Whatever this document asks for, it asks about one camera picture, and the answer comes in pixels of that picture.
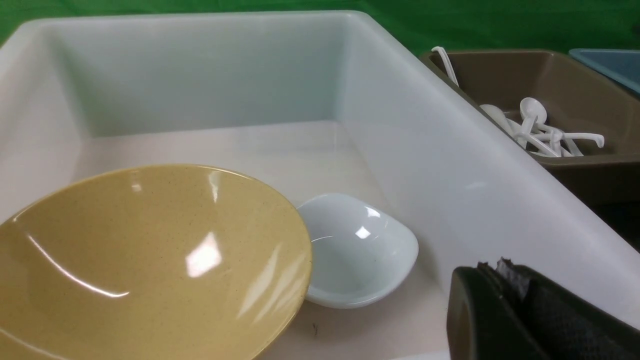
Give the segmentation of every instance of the green backdrop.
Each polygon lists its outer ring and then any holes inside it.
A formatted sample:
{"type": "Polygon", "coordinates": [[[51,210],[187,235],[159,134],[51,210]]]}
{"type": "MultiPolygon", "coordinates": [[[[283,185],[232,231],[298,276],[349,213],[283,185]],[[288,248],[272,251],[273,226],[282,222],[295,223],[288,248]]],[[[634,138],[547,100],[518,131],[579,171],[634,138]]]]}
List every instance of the green backdrop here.
{"type": "Polygon", "coordinates": [[[0,0],[0,43],[43,17],[360,10],[415,54],[451,49],[640,48],[640,0],[0,0]]]}

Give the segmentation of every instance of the small white bowl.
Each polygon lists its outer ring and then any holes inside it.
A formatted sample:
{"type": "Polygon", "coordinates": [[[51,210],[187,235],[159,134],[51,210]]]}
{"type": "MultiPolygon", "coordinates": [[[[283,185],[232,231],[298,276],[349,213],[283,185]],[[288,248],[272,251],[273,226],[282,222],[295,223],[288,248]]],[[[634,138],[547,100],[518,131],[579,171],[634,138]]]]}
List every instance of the small white bowl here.
{"type": "Polygon", "coordinates": [[[307,300],[316,304],[372,304],[404,281],[418,256],[418,241],[406,226],[348,195],[320,195],[298,211],[313,244],[307,300]]]}

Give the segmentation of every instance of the plastic utensil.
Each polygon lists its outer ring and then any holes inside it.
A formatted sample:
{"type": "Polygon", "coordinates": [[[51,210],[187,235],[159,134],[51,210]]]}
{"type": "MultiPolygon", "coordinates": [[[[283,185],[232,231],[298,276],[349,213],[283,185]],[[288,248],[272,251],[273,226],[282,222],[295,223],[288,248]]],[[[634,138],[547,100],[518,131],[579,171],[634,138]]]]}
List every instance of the plastic utensil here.
{"type": "MultiPolygon", "coordinates": [[[[537,117],[526,117],[522,122],[522,126],[520,126],[520,131],[516,135],[530,135],[531,129],[533,128],[533,124],[538,121],[537,117]]],[[[527,137],[517,136],[516,137],[518,144],[522,146],[524,149],[527,148],[527,137]]]]}
{"type": "Polygon", "coordinates": [[[553,151],[553,149],[551,149],[547,144],[545,144],[542,141],[540,141],[539,139],[535,138],[532,134],[517,133],[516,134],[516,139],[518,139],[518,143],[520,143],[520,140],[524,139],[525,140],[524,147],[526,147],[527,146],[526,143],[529,142],[531,145],[537,147],[538,150],[540,150],[545,155],[548,155],[548,156],[553,157],[553,158],[559,158],[560,157],[560,154],[558,154],[557,152],[553,151]]]}
{"type": "Polygon", "coordinates": [[[517,129],[513,129],[511,124],[507,121],[504,113],[500,108],[490,104],[480,105],[480,108],[495,121],[509,136],[513,136],[517,129]]]}
{"type": "Polygon", "coordinates": [[[456,84],[456,86],[459,86],[458,79],[456,78],[456,73],[455,71],[453,71],[453,64],[451,63],[449,55],[447,55],[447,51],[444,49],[444,47],[436,46],[431,49],[431,51],[435,51],[438,53],[438,55],[440,55],[442,63],[444,64],[444,69],[447,72],[447,76],[449,77],[449,79],[451,79],[451,81],[453,81],[454,84],[456,84]]]}
{"type": "Polygon", "coordinates": [[[560,140],[562,140],[563,133],[560,131],[552,130],[550,133],[549,145],[551,149],[557,154],[562,156],[562,147],[560,146],[560,140]]]}
{"type": "MultiPolygon", "coordinates": [[[[551,141],[554,134],[557,134],[557,130],[552,130],[551,133],[535,134],[533,137],[542,141],[551,141]]],[[[562,133],[561,139],[563,140],[592,140],[599,148],[604,147],[604,136],[600,134],[592,133],[562,133]]]]}
{"type": "MultiPolygon", "coordinates": [[[[536,124],[536,126],[540,130],[549,131],[549,132],[556,130],[556,131],[560,131],[561,133],[564,133],[564,131],[558,129],[557,127],[549,126],[546,124],[536,124]]],[[[578,145],[576,145],[573,140],[571,139],[563,139],[563,140],[566,143],[566,146],[569,148],[570,153],[572,153],[574,156],[584,156],[582,151],[580,151],[580,149],[578,148],[578,145]]]]}
{"type": "Polygon", "coordinates": [[[524,125],[524,120],[528,117],[537,117],[537,124],[544,124],[547,122],[547,109],[541,102],[532,98],[525,97],[520,101],[520,116],[524,125]]]}

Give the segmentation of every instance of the brown bin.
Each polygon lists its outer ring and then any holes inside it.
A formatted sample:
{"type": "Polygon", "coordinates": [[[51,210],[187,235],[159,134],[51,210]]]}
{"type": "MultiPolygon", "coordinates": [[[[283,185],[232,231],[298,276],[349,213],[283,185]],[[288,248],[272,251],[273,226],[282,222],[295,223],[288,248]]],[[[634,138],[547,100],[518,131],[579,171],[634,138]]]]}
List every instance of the brown bin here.
{"type": "Polygon", "coordinates": [[[463,51],[450,52],[449,57],[459,88],[446,76],[437,53],[420,59],[480,112],[484,113],[480,104],[492,104],[521,122],[520,101],[534,97],[547,109],[547,124],[605,136],[603,149],[576,141],[583,157],[531,155],[583,202],[640,200],[640,101],[603,75],[553,51],[463,51]]]}

